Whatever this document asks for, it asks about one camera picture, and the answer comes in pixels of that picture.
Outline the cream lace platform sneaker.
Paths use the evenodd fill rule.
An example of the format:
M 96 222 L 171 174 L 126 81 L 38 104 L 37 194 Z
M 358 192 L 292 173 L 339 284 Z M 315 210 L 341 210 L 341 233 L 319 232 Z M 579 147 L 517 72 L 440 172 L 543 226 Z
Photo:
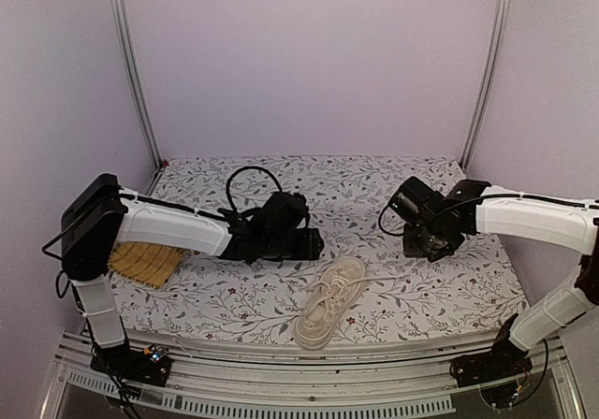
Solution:
M 396 276 L 372 276 L 357 257 L 341 256 L 326 265 L 311 283 L 312 294 L 293 325 L 294 342 L 307 351 L 327 346 L 343 315 L 363 294 L 370 282 L 395 280 Z

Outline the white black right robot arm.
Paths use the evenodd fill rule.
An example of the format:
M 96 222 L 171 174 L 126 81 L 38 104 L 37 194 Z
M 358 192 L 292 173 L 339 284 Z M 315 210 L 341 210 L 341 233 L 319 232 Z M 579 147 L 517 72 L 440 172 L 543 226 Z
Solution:
M 550 275 L 534 304 L 505 322 L 484 358 L 503 378 L 542 339 L 598 306 L 598 204 L 461 180 L 447 194 L 411 177 L 388 202 L 405 222 L 403 252 L 431 262 L 451 256 L 468 236 L 501 238 L 530 288 Z

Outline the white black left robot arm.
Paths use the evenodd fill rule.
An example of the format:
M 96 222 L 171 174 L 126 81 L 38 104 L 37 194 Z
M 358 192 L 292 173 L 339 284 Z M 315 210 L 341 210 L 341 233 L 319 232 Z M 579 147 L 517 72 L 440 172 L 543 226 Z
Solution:
M 104 362 L 120 376 L 139 368 L 109 282 L 113 249 L 141 243 L 193 251 L 227 261 L 315 261 L 324 249 L 310 225 L 306 198 L 277 185 L 260 207 L 239 210 L 231 189 L 215 213 L 140 195 L 116 176 L 98 176 L 67 208 L 61 231 L 42 247 L 71 282 Z

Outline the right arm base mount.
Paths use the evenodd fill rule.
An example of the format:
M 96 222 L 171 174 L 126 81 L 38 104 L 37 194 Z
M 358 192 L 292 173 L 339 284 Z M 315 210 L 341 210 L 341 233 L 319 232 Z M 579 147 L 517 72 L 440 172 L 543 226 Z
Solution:
M 507 331 L 501 331 L 489 350 L 454 358 L 449 374 L 458 387 L 465 387 L 526 374 L 532 367 L 528 352 L 516 347 Z

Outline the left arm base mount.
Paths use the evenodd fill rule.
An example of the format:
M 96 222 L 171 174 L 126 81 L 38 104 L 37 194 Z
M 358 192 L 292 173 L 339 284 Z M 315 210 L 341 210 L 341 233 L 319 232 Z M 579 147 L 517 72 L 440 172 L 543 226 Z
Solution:
M 125 343 L 107 349 L 95 345 L 90 368 L 115 379 L 165 387 L 172 363 L 167 347 L 150 345 L 135 350 Z

